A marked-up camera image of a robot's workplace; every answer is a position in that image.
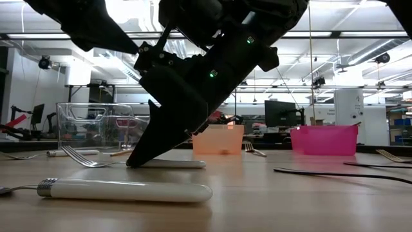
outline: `table surface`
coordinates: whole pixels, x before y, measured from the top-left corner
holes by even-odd
[[[0,198],[0,231],[411,231],[412,186],[379,179],[308,177],[274,173],[274,167],[390,175],[407,169],[344,166],[344,161],[389,164],[378,155],[268,157],[192,155],[172,150],[163,159],[204,160],[205,169],[89,169],[69,157],[7,160],[0,157],[0,184],[37,184],[47,178],[205,184],[214,195],[202,204],[102,202],[38,197],[22,190]]]

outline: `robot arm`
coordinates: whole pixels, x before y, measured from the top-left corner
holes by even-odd
[[[149,102],[150,123],[127,161],[132,168],[203,132],[208,116],[256,66],[266,72],[279,66],[277,48],[270,46],[297,24],[308,5],[308,0],[161,0],[159,22],[165,30],[155,46],[138,47],[108,16],[103,0],[25,1],[60,23],[83,50],[139,53],[140,84],[161,106]],[[181,59],[165,52],[175,29],[206,55]]]

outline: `orange container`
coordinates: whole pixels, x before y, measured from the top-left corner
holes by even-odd
[[[193,136],[195,155],[240,155],[242,151],[243,125],[210,125],[203,133]]]

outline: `computer monitor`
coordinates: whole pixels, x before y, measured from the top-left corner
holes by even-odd
[[[297,126],[295,103],[265,101],[265,121],[267,127]]]
[[[41,123],[41,118],[43,117],[44,111],[44,104],[40,104],[38,106],[34,106],[33,113],[32,113],[32,120],[31,125],[36,125]]]

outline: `white fork handle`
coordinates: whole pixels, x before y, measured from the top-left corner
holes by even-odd
[[[98,155],[98,151],[96,150],[83,150],[83,151],[77,151],[77,153],[80,153],[82,155]],[[67,157],[68,155],[62,151],[62,150],[57,150],[57,151],[47,151],[46,152],[48,157]]]
[[[143,168],[205,168],[205,161],[178,161],[153,159],[142,165]]]
[[[213,195],[209,187],[199,184],[79,179],[44,180],[39,184],[37,194],[53,198],[160,202],[203,202]]]

